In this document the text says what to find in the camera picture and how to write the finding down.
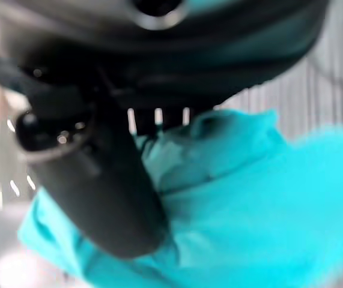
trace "turquoise cloth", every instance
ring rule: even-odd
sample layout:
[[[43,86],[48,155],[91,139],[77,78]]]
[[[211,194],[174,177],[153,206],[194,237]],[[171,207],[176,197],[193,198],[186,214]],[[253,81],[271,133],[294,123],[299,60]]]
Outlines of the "turquoise cloth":
[[[343,274],[343,129],[287,143],[276,114],[213,111],[147,143],[170,222],[154,254],[103,254],[41,190],[20,240],[103,288],[304,288]],[[138,145],[144,139],[138,139]]]

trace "metal ring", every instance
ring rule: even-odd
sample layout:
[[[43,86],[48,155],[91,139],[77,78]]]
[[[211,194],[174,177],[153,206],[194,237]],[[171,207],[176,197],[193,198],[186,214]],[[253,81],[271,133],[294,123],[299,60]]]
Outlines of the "metal ring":
[[[164,16],[151,16],[139,11],[131,1],[127,1],[127,14],[139,27],[151,31],[170,29],[181,23],[187,16],[187,5],[183,1],[174,10]]]

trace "black plastic part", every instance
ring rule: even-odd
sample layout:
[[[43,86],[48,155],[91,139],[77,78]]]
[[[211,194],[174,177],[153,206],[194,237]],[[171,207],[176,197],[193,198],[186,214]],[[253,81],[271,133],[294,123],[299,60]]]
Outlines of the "black plastic part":
[[[136,109],[134,111],[136,134],[155,135],[157,133],[157,126],[155,124],[155,111],[153,109]]]
[[[162,109],[163,129],[168,130],[181,126],[183,124],[183,109],[182,108],[165,108]]]
[[[133,5],[142,13],[162,17],[175,10],[183,0],[130,0]]]
[[[72,125],[72,118],[37,119],[30,127],[26,117],[35,103],[17,120],[16,136],[39,182],[79,230],[103,251],[133,259],[155,252],[168,225],[129,133],[127,113],[109,96],[110,88],[90,70],[79,91],[92,100],[92,117],[78,115]],[[71,130],[77,121],[85,133]],[[66,141],[57,139],[62,129]],[[42,134],[48,145],[37,144]]]

